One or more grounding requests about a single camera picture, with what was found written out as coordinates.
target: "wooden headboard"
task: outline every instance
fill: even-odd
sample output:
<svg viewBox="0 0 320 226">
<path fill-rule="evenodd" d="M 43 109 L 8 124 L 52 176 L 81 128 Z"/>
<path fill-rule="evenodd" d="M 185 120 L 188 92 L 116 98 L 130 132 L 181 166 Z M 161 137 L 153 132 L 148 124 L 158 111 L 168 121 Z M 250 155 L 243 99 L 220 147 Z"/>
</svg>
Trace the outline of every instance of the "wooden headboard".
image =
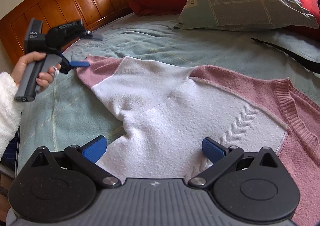
<svg viewBox="0 0 320 226">
<path fill-rule="evenodd" d="M 82 19 L 95 30 L 132 12 L 129 0 L 25 0 L 0 20 L 0 39 L 15 64 L 24 54 L 24 37 L 32 18 L 43 20 L 42 33 Z"/>
</svg>

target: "finger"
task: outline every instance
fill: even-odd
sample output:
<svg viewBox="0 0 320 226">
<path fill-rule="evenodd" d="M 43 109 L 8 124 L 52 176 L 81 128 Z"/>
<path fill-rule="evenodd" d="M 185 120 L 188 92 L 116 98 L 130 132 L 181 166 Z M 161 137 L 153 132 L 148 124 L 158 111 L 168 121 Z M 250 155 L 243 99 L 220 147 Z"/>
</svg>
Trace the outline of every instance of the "finger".
<svg viewBox="0 0 320 226">
<path fill-rule="evenodd" d="M 58 71 L 61 69 L 61 65 L 60 64 L 58 64 L 58 65 L 56 65 L 56 68 L 58 69 Z M 56 70 L 54 69 L 54 67 L 50 67 L 49 68 L 49 70 L 48 70 L 48 73 L 49 74 L 55 74 L 55 72 L 56 72 Z"/>
<path fill-rule="evenodd" d="M 22 56 L 19 61 L 24 64 L 32 63 L 33 61 L 40 61 L 43 60 L 46 56 L 46 53 L 39 53 L 39 52 L 31 52 L 27 53 L 26 55 Z"/>
<path fill-rule="evenodd" d="M 48 86 L 49 86 L 49 82 L 48 81 L 42 80 L 40 78 L 37 78 L 36 80 L 37 80 L 37 84 L 39 84 L 42 87 L 43 90 L 48 88 Z"/>
<path fill-rule="evenodd" d="M 50 67 L 48 70 L 49 74 L 54 74 L 56 72 L 56 70 L 53 67 Z"/>
<path fill-rule="evenodd" d="M 53 76 L 49 73 L 39 73 L 38 76 L 41 80 L 48 81 L 49 84 L 53 82 Z"/>
</svg>

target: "plaid pillowcase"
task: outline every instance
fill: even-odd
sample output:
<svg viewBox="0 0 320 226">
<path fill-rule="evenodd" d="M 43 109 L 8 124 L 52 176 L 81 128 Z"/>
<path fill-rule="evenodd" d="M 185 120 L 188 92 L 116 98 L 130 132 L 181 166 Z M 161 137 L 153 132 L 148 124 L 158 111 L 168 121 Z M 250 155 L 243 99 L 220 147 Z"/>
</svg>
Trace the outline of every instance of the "plaid pillowcase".
<svg viewBox="0 0 320 226">
<path fill-rule="evenodd" d="M 319 28 L 315 17 L 302 8 L 299 0 L 188 0 L 175 26 L 230 31 Z"/>
</svg>

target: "sweater cuff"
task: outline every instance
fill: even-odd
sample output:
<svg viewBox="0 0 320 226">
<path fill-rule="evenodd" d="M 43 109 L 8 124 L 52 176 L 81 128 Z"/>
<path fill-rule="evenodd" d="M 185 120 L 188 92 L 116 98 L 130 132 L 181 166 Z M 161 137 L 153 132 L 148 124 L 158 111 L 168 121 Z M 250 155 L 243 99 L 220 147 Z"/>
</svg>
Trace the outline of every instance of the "sweater cuff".
<svg viewBox="0 0 320 226">
<path fill-rule="evenodd" d="M 18 91 L 18 87 L 12 79 L 11 75 L 3 72 L 0 73 L 0 87 L 4 91 L 1 93 L 3 95 L 2 100 L 5 100 L 6 103 L 12 105 L 12 110 L 16 112 L 21 112 L 24 106 L 24 103 L 19 103 L 14 101 L 14 96 Z"/>
</svg>

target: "knit sweater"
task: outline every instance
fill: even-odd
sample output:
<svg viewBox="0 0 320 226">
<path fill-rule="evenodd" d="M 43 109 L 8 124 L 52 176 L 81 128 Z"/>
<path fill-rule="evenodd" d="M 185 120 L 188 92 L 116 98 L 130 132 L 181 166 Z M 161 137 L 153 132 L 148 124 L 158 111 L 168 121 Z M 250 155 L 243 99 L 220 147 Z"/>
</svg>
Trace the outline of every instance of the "knit sweater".
<svg viewBox="0 0 320 226">
<path fill-rule="evenodd" d="M 23 103 L 14 101 L 17 90 L 10 74 L 0 73 L 0 159 L 21 121 Z"/>
<path fill-rule="evenodd" d="M 157 61 L 88 56 L 79 78 L 123 121 L 126 134 L 97 164 L 127 177 L 189 180 L 212 165 L 211 137 L 247 152 L 271 147 L 301 199 L 293 220 L 320 220 L 320 107 L 289 79 L 258 80 L 216 66 L 182 68 Z"/>
</svg>

